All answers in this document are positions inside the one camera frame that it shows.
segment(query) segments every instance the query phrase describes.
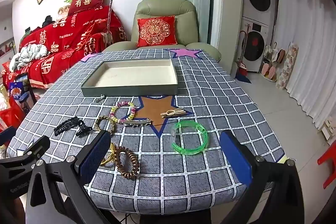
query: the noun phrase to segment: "floor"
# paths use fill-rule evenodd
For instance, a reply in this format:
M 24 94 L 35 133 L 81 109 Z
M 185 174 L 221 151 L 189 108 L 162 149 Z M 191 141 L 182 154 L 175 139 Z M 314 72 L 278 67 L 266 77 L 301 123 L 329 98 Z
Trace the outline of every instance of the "floor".
M 251 73 L 248 78 L 251 84 L 237 82 L 258 105 L 276 133 L 286 155 L 296 160 L 303 191 L 305 223 L 310 224 L 320 213 L 336 186 L 335 180 L 325 190 L 323 189 L 323 183 L 330 175 L 331 166 L 327 163 L 317 165 L 317 159 L 329 146 L 318 133 L 312 119 L 306 116 L 286 90 L 276 89 L 275 83 L 265 80 L 260 74 Z M 258 219 L 267 196 L 268 193 L 265 193 L 260 199 L 250 222 Z M 25 206 L 26 197 L 23 196 L 21 199 Z M 212 223 L 220 223 L 233 206 L 234 203 L 228 203 L 211 208 Z M 122 213 L 113 215 L 119 220 L 125 217 Z M 139 223 L 138 215 L 132 215 L 132 218 Z

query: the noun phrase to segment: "grid pattern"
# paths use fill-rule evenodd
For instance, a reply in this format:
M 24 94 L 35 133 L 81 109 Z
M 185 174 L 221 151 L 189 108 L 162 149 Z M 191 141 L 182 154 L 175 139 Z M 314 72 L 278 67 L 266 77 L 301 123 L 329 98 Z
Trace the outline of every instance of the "grid pattern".
M 140 214 L 172 214 L 202 210 L 239 198 L 246 187 L 237 180 L 219 145 L 219 135 L 224 129 L 231 129 L 240 143 L 267 161 L 277 162 L 284 155 L 274 132 L 249 96 L 206 52 L 198 55 L 201 59 L 172 59 L 179 91 L 175 105 L 189 111 L 189 115 L 169 119 L 160 138 L 148 126 L 116 126 L 111 141 L 138 155 L 140 174 L 137 180 L 126 180 L 113 163 L 100 167 L 85 186 L 98 207 Z M 12 139 L 8 154 L 16 156 L 17 149 L 26 149 L 30 142 L 47 135 L 51 144 L 43 156 L 46 162 L 63 161 L 68 155 L 76 155 L 93 140 L 96 132 L 77 137 L 78 129 L 73 129 L 55 137 L 52 133 L 57 125 L 76 115 L 92 126 L 97 117 L 107 115 L 118 101 L 132 101 L 140 107 L 139 97 L 108 97 L 99 103 L 94 102 L 94 97 L 84 97 L 81 84 L 90 73 L 102 61 L 173 56 L 167 50 L 138 49 L 109 52 L 80 61 L 33 107 Z M 130 108 L 122 107 L 116 114 L 122 117 L 128 113 Z M 173 124 L 185 119 L 202 124 L 208 131 L 208 145 L 202 153 L 185 156 L 169 147 Z M 101 127 L 107 129 L 110 124 L 103 121 Z M 192 149 L 203 140 L 190 129 L 184 130 L 176 142 Z M 126 162 L 125 154 L 121 159 Z

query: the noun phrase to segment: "slipper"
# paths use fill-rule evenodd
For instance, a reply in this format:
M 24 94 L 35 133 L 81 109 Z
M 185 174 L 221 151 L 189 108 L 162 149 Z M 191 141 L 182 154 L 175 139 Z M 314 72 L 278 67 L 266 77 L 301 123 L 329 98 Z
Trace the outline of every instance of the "slipper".
M 268 72 L 269 68 L 270 68 L 269 64 L 264 64 L 261 70 L 261 75 L 266 76 L 266 73 Z
M 267 54 L 269 54 L 269 53 L 271 53 L 271 48 L 270 48 L 270 46 L 266 46 L 265 47 L 265 51 L 264 51 L 264 56 L 266 56 Z
M 273 49 L 273 54 L 272 54 L 272 62 L 275 62 L 278 58 L 278 49 L 275 48 Z
M 273 78 L 273 76 L 275 75 L 275 71 L 276 71 L 276 68 L 274 66 L 269 69 L 268 79 L 272 79 Z
M 281 49 L 278 53 L 277 62 L 280 64 L 285 56 L 285 50 Z

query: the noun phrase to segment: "metal hair clip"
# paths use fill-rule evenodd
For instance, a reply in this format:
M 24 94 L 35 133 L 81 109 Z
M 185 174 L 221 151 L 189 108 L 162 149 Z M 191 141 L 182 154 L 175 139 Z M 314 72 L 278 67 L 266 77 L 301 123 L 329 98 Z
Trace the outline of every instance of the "metal hair clip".
M 99 102 L 101 102 L 102 100 L 105 100 L 105 99 L 106 99 L 106 96 L 101 94 L 101 96 L 97 97 L 94 102 L 99 103 Z
M 139 126 L 148 126 L 150 125 L 152 120 L 146 119 L 146 120 L 130 120 L 125 121 L 123 124 L 125 126 L 133 126 L 133 127 L 139 127 Z
M 170 118 L 170 117 L 175 117 L 175 116 L 181 116 L 186 114 L 186 111 L 183 109 L 183 107 L 179 107 L 176 109 L 170 109 L 167 112 L 161 113 L 162 118 Z

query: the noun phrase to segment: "cable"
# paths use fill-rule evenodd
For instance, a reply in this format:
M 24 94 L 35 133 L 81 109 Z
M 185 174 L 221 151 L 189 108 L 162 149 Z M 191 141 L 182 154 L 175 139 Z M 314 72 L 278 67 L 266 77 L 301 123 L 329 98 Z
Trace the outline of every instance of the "cable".
M 132 215 L 131 214 L 129 214 L 129 216 L 130 216 L 130 218 L 131 218 L 131 220 L 135 223 L 135 224 L 139 224 L 139 223 L 136 223 L 134 220 L 133 220 L 133 218 L 132 218 Z
M 131 215 L 131 214 L 128 214 L 128 215 L 125 214 L 125 217 L 124 217 L 122 220 L 120 220 L 120 223 L 123 222 L 125 219 L 126 219 L 126 222 L 125 222 L 125 223 L 127 223 L 127 218 L 128 218 L 130 215 Z

